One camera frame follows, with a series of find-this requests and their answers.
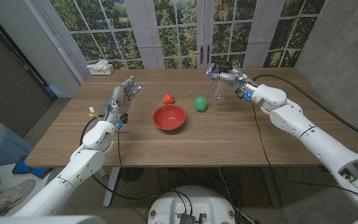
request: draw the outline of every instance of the door handle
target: door handle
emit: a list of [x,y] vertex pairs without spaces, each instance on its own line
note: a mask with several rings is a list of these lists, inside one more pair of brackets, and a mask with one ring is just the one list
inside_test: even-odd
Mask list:
[[213,55],[213,54],[216,54],[217,52],[210,52],[210,51],[209,51],[209,46],[207,47],[206,50],[207,50],[207,51],[206,51],[206,56],[207,56],[207,58],[206,58],[206,63],[209,64],[209,54]]
[[203,59],[204,59],[203,47],[200,47],[200,52],[195,53],[195,55],[200,55],[200,64],[203,64]]

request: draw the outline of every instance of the red bowl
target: red bowl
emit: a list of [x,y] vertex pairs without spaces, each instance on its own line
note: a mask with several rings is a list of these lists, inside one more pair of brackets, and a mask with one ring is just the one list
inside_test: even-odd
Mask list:
[[185,120],[185,110],[177,105],[160,106],[153,114],[154,124],[164,130],[179,128]]

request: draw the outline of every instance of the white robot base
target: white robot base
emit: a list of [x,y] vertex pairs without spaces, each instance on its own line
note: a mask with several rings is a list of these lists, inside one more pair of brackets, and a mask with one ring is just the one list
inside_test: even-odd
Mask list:
[[178,193],[172,189],[153,203],[147,217],[148,224],[235,224],[232,205],[217,192],[198,185],[184,185],[175,189]]

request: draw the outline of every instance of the white curtain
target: white curtain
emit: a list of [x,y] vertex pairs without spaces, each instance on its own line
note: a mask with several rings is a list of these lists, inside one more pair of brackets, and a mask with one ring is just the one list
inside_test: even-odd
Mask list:
[[70,68],[74,79],[81,85],[90,75],[86,67],[88,63],[52,5],[43,0],[24,1]]

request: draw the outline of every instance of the tissue box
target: tissue box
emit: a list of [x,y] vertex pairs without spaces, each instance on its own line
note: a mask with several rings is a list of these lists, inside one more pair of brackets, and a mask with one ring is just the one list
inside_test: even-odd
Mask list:
[[112,66],[112,64],[109,64],[106,70],[97,71],[91,68],[89,70],[91,72],[91,75],[111,75],[112,71],[114,71],[114,67]]

